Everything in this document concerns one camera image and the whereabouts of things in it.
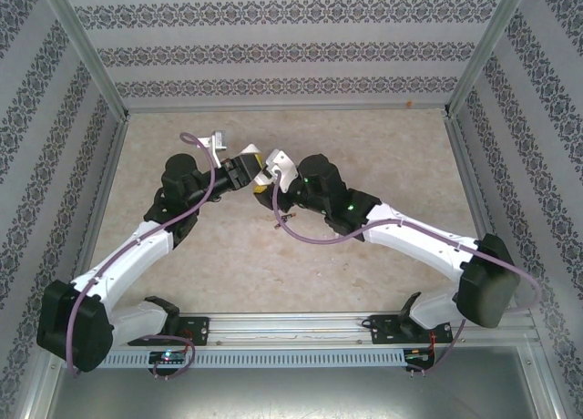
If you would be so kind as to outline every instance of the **white wall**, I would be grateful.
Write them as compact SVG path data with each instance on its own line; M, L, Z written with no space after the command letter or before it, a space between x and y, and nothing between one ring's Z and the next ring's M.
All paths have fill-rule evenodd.
M40 300L69 281L118 121L46 0L0 9L0 418L36 351Z
M69 0L125 104L445 104L500 0Z
M533 313L569 418L583 417L581 10L522 0L459 114L491 225L542 286Z

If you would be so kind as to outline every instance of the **marble floor surface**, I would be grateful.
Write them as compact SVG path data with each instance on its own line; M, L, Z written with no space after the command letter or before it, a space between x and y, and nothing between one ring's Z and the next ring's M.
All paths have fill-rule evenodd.
M131 117L93 258L102 260L142 221L161 186L164 163L200 151L181 131L227 131L234 156L248 143L296 162L323 153L349 187L369 192L438 228L473 236L474 225L437 109L139 114ZM332 238L305 210L289 223L301 234ZM205 205L189 237L154 264L119 305L156 294L183 312L374 312L399 310L411 293L447 279L402 253L356 240L312 246L274 229L252 187Z

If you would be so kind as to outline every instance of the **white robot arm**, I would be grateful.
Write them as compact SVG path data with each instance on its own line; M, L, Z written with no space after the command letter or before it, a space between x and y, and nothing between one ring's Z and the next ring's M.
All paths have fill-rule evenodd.
M226 148L224 132L214 132L210 138L201 138L200 141L210 148L213 157L216 167L214 185L210 187L210 172L201 173L191 155L171 157L162 175L162 188L136 231L92 270L69 284L54 281L45 288L36 336L41 347L65 359L67 322L75 300L90 282L93 286L79 307L72 342L74 365L80 371L88 372L97 367L112 346L149 334L176 334L179 309L170 302L152 296L134 307L115 307L119 298L146 269L189 235L198 221L199 212L149 237L142 239L141 236L190 210L209 189L209 200L217 201L222 194L249 185L261 171L261 158L253 145L245 148L239 156L220 162L216 150ZM137 244L119 255L122 248L133 240L137 240ZM105 274L96 279L96 273L114 257L115 261Z
M276 175L281 189L277 198L280 210L287 212L292 206L299 206L323 214L324 221L341 235L379 220L393 220L396 224L371 227L355 238L399 250L451 281L442 289L415 293L407 301L402 309L404 332L432 330L462 318L486 328L495 328L500 322L519 278L494 263L457 249L464 246L513 264L504 242L497 236L486 234L478 241L411 219L374 196L347 189L336 166L324 155L312 155L296 167L284 152L274 150L266 159L263 172L255 178L258 184L255 197L269 209L273 208ZM452 240L458 246L403 226L405 222Z

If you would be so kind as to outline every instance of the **purple cable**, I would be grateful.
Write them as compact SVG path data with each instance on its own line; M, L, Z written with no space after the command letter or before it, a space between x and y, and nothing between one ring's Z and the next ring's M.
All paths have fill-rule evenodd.
M176 378L177 376L185 373L190 368L190 366L194 363L194 355L195 355L194 343L189 339L185 339L184 337L178 337L176 335L145 335L145 336L140 337L140 338L142 340L176 340L178 342L186 343L188 346L190 346L190 349L192 349L192 355L190 356L189 361L184 366L182 366L180 369L178 369L176 372L174 372L172 375L165 375L164 380L170 380L172 378ZM154 378L156 378L156 379L163 376L163 375L159 375L156 372L156 370L158 369L158 365L160 363L162 363L162 362L155 362L154 367L152 368L152 373L154 374Z
M283 221L283 219L281 218L280 209L279 209L279 206L277 204L277 196L280 192L281 172L276 171L276 174L277 174L277 178L275 179L275 187L273 188L273 199L271 200L271 206L273 207L273 212L275 213L275 219L277 219L280 226L288 234L290 234L292 237L294 237L296 240L303 241L304 243L310 243L310 244L337 244L337 243L342 243L343 241L347 241L353 237L356 237L357 235L360 235L360 234L362 234L362 233L364 233L372 228L376 228L377 226L384 226L384 225L406 226L408 228L411 228L413 230L421 232L422 234L425 234L429 237L432 237L436 240L439 240L442 243L447 244L448 246L452 246L458 250L463 250L464 252L471 253L472 255L475 255L476 257L481 258L482 260L490 261L494 264L497 264L500 267L503 267L509 271L512 271L513 273L518 275L520 278L527 280L530 283L530 285L532 285L532 287L535 289L535 299L531 303L529 303L528 305L522 305L520 307L512 308L512 309L508 310L507 312L522 312L523 310L527 310L531 307L534 307L540 301L540 298L542 296L542 291L540 290L540 286L538 285L537 281L532 276L530 276L528 273L526 273L525 271L520 270L517 266L513 266L512 264L510 264L508 262L499 260L498 258L492 257L486 253L479 252L479 251L472 249L472 248L469 248L463 244L459 244L457 241L449 240L447 237L444 237L436 232L428 230L428 229L424 228L423 226L419 226L416 223L412 223L410 221L398 220L398 219L377 220L377 221L373 221L371 223L368 223L368 224L362 226L358 230L354 230L350 234L346 234L346 235L343 235L341 237L338 237L336 239L331 239L331 240L315 240L315 239L310 239L308 237L303 237L302 235L291 230L290 227L287 225L287 223L285 221Z
M103 265L103 267L101 269L99 269L99 271L97 271L95 276L87 283L87 285L85 286L83 291L81 293L79 293L79 295L77 296L77 300L75 301L75 304L73 305L73 309L71 310L71 315L69 316L69 320L68 320L68 323L66 326L66 343L65 343L66 367L71 372L71 374L73 375L74 378L77 378L77 376L79 375L79 372L76 372L75 365L73 364L73 332L74 332L74 327L75 327L75 319L77 318L77 314L79 312L79 307L81 306L81 302L85 299L85 297L87 296L87 294L91 290L91 287L93 287L95 284L97 284L97 279L101 278L103 276L103 274L106 272L106 270L109 269L109 267L111 267L111 265L114 262L116 262L124 253L126 253L128 250L130 250L131 248L133 248L134 246L139 244L142 240L155 234L156 232L159 232L160 230L164 230L168 226L171 226L178 221L186 219L189 215L195 213L202 206L202 204L207 201L207 199L210 197L210 194L212 193L212 188L215 185L215 178L216 178L214 161L212 160L212 156L210 155L209 151L204 147L204 145L200 142L200 140L198 138L196 138L194 135L192 135L188 132L182 132L180 134L180 139L187 144L193 144L193 145L198 146L204 152L204 154L207 158L207 161L209 162L209 165L210 165L209 188L205 192L205 194L202 197L202 199L200 200L200 202L197 203L194 207L192 207L188 211L180 214L179 216L175 217L174 219L169 220L166 223L162 223L161 225L157 226L153 230L149 230L144 235L138 236L135 240L132 240L130 243L128 243L126 246L124 246L118 252L116 252L116 254L114 256L112 256ZM176 340L176 339L170 339L169 337L170 336L164 336L165 339Z

